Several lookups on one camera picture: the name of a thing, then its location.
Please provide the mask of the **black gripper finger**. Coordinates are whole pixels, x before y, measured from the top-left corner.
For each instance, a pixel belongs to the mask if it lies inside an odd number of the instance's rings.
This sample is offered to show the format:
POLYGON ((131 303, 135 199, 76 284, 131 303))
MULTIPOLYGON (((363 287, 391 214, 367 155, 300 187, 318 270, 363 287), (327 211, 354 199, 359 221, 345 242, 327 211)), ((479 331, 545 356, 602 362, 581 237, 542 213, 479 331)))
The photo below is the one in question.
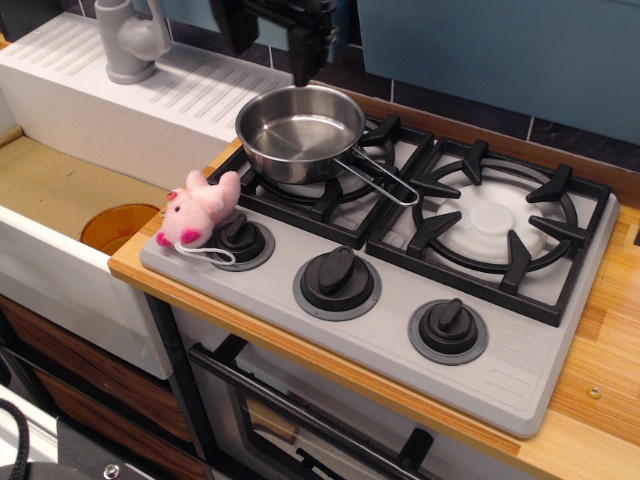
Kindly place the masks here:
POLYGON ((232 55, 241 55, 257 40, 257 17, 243 4, 214 4, 213 14, 232 55))
POLYGON ((292 26, 287 30, 289 66, 295 86, 306 86, 322 70, 335 43, 335 27, 316 30, 292 26))

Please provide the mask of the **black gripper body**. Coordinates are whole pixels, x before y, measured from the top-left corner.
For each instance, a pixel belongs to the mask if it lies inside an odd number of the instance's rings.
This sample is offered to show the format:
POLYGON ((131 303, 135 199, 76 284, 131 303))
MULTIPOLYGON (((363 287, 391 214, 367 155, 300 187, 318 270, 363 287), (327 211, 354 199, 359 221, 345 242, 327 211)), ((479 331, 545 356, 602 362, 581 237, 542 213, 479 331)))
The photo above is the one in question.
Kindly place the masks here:
POLYGON ((302 26, 312 30, 334 26, 332 16, 337 6, 336 1, 217 0, 210 2, 212 12, 214 4, 243 4, 257 20, 285 29, 302 26))

